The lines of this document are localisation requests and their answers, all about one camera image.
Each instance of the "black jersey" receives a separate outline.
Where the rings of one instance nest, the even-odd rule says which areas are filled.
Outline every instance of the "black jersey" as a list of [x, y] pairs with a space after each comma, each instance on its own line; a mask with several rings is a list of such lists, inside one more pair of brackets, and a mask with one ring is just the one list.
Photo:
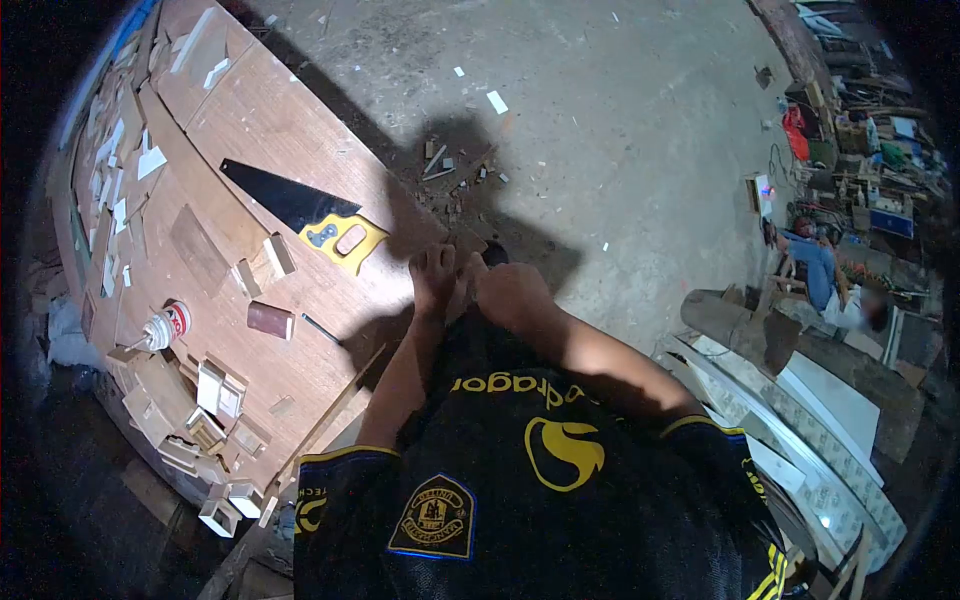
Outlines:
[[400, 451], [301, 460], [298, 600], [780, 597], [742, 430], [626, 420], [476, 313], [434, 374]]

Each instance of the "wooden workbench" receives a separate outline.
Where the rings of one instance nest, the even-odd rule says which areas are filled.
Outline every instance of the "wooden workbench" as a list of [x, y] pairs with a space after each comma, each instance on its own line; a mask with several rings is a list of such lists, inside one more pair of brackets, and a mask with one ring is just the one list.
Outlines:
[[[214, 14], [204, 30], [211, 31], [210, 24], [226, 26], [230, 66], [212, 89], [205, 90], [191, 83], [188, 69], [171, 72], [176, 59], [171, 46], [189, 34], [210, 7]], [[113, 126], [110, 116], [122, 103], [113, 90], [132, 89], [126, 85], [135, 69], [114, 64], [98, 96], [106, 99], [106, 108], [90, 128], [84, 115], [75, 145], [61, 156], [59, 168], [72, 170], [72, 177], [67, 177], [72, 186], [48, 185], [60, 253], [74, 300], [87, 303], [93, 312], [89, 338], [103, 354], [138, 339], [141, 326], [168, 300], [186, 303], [192, 328], [171, 350], [183, 364], [212, 354], [249, 381], [243, 414], [271, 440], [256, 460], [233, 442], [223, 455], [231, 479], [251, 478], [265, 490], [356, 375], [357, 365], [367, 362], [386, 341], [378, 318], [394, 315], [412, 301], [406, 272], [409, 255], [443, 239], [445, 231], [309, 89], [213, 0], [166, 0], [158, 14], [156, 44], [161, 48], [155, 50], [155, 67], [140, 91], [133, 93], [146, 117], [151, 146], [159, 146], [168, 161], [141, 181], [136, 180], [136, 162], [143, 148], [134, 150], [126, 164], [117, 165], [125, 171], [119, 197], [127, 199], [129, 212], [143, 207], [131, 217], [126, 235], [110, 236], [108, 242], [98, 234], [89, 265], [84, 266], [77, 259], [82, 252], [75, 248], [85, 247], [85, 240], [78, 241], [77, 231], [87, 234], [91, 228], [104, 231], [111, 226], [105, 209], [98, 215], [89, 185], [95, 155]], [[141, 45], [140, 52], [149, 48], [149, 43]], [[307, 248], [293, 231], [222, 178], [217, 167], [225, 157], [360, 204], [360, 213], [390, 237], [354, 276]], [[106, 165], [100, 168], [115, 171]], [[55, 172], [56, 168], [50, 181], [56, 179]], [[251, 259], [262, 240], [279, 231], [297, 269], [257, 300], [296, 315], [307, 313], [340, 339], [350, 339], [348, 350], [300, 319], [290, 341], [247, 328], [249, 300], [238, 281], [227, 274], [219, 287], [211, 287], [209, 281], [198, 280], [196, 265], [191, 270], [174, 250], [172, 228], [186, 205], [229, 266]], [[71, 222], [74, 209], [79, 228]], [[118, 277], [112, 297], [102, 298], [103, 260], [111, 251], [121, 265], [130, 265], [131, 286], [124, 287]], [[203, 256], [197, 259], [201, 266], [207, 264]], [[215, 263], [210, 263], [214, 278]], [[356, 335], [361, 330], [364, 335]], [[110, 369], [125, 392], [136, 385], [129, 370], [115, 365]], [[292, 407], [272, 415], [271, 407], [287, 396], [294, 399]], [[363, 410], [368, 397], [358, 394], [306, 449], [325, 447]], [[230, 418], [217, 419], [227, 431], [233, 426]]]

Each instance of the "seated person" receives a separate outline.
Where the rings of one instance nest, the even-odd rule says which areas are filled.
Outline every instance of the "seated person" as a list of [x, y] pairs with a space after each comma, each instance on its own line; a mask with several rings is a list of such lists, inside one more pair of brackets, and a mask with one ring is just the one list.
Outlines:
[[[802, 238], [789, 231], [777, 231], [773, 226], [764, 232], [773, 234], [768, 237], [776, 244], [777, 250], [806, 263], [807, 298], [824, 322], [842, 329], [860, 329], [865, 325], [873, 331], [886, 328], [889, 318], [886, 295], [864, 291], [859, 285], [851, 287], [834, 258], [833, 246], [828, 240]], [[809, 319], [797, 319], [796, 315], [790, 314], [796, 311], [781, 312], [804, 325], [813, 324], [807, 323]]]

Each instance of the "yellow saw handle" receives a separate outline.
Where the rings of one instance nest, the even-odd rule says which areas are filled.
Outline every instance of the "yellow saw handle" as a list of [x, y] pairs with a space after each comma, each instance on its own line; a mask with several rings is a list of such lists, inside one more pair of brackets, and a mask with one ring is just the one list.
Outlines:
[[[366, 236], [346, 254], [340, 254], [337, 243], [351, 228], [359, 226]], [[334, 264], [340, 265], [353, 276], [360, 275], [360, 263], [373, 252], [377, 244], [390, 234], [377, 227], [360, 215], [341, 217], [328, 214], [315, 225], [308, 225], [300, 232], [299, 238], [307, 246], [326, 254]]]

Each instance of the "red plastic bag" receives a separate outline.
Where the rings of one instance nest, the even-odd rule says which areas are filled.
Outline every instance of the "red plastic bag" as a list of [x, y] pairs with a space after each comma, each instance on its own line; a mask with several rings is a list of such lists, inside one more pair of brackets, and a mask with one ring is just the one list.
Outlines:
[[799, 160], [810, 160], [810, 147], [800, 130], [804, 127], [804, 116], [800, 114], [800, 107], [793, 106], [783, 115], [783, 130], [790, 141], [790, 150]]

